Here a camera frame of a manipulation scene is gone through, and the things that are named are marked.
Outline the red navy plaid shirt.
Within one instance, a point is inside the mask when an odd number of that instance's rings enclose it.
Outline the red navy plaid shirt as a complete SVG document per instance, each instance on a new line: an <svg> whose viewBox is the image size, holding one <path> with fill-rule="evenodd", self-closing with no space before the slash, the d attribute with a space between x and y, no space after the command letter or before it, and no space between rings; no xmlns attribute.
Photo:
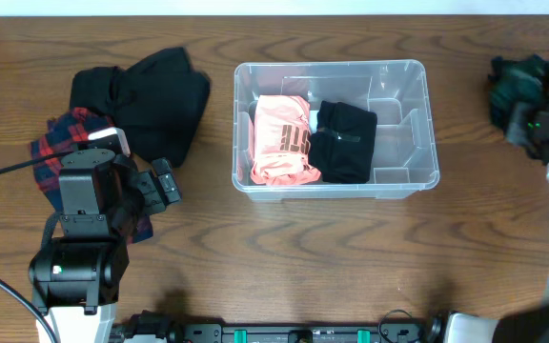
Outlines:
<svg viewBox="0 0 549 343"><path fill-rule="evenodd" d="M107 116L100 116L85 108L72 108L58 118L47 122L47 132L30 143L32 159L72 150L72 145L88 141L89 134L113 126ZM63 211L58 175L62 168L60 158L49 159L33 166L38 189L57 212Z"/></svg>

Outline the large black garment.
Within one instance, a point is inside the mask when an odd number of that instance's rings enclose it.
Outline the large black garment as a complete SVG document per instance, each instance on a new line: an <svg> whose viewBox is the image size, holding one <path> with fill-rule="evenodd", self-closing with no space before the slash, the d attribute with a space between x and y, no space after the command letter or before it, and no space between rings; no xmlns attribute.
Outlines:
<svg viewBox="0 0 549 343"><path fill-rule="evenodd" d="M147 162L184 163L211 91L182 47L153 53L127 69L96 67L72 79L70 106L112 119L131 151Z"/></svg>

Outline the salmon pink printed t-shirt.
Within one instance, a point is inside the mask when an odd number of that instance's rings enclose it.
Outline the salmon pink printed t-shirt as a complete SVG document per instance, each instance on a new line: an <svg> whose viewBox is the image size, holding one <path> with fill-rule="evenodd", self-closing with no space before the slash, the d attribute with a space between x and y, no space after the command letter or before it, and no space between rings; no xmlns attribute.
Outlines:
<svg viewBox="0 0 549 343"><path fill-rule="evenodd" d="M254 157L250 174L257 185L297 186L317 181L309 163L310 104L301 96L261 95L254 114Z"/></svg>

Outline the black garment with tape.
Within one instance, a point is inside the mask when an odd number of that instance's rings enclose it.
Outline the black garment with tape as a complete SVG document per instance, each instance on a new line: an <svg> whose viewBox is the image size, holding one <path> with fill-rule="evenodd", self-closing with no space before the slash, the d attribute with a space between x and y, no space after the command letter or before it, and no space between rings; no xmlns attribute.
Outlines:
<svg viewBox="0 0 549 343"><path fill-rule="evenodd" d="M343 103L322 101L310 136L309 164L334 184L369 181L376 144L377 115Z"/></svg>

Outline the dark green garment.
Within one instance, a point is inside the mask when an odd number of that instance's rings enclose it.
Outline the dark green garment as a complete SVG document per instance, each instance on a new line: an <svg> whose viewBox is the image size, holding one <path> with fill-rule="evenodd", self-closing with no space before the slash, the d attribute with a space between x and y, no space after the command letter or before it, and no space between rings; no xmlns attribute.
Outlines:
<svg viewBox="0 0 549 343"><path fill-rule="evenodd" d="M522 60L497 56L491 60L489 109L491 123L506 131L518 102L540 106L549 88L549 61L538 55Z"/></svg>

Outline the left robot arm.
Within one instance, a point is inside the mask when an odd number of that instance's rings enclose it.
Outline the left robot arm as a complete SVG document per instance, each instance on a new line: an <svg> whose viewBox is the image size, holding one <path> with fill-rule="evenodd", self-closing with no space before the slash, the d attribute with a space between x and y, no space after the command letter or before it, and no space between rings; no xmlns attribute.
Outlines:
<svg viewBox="0 0 549 343"><path fill-rule="evenodd" d="M87 149L61 160L63 234L46 236L29 266L32 305L48 325L42 338L106 342L115 319L119 284L129 265L128 242L141 219L180 200L165 158L139 171L132 159Z"/></svg>

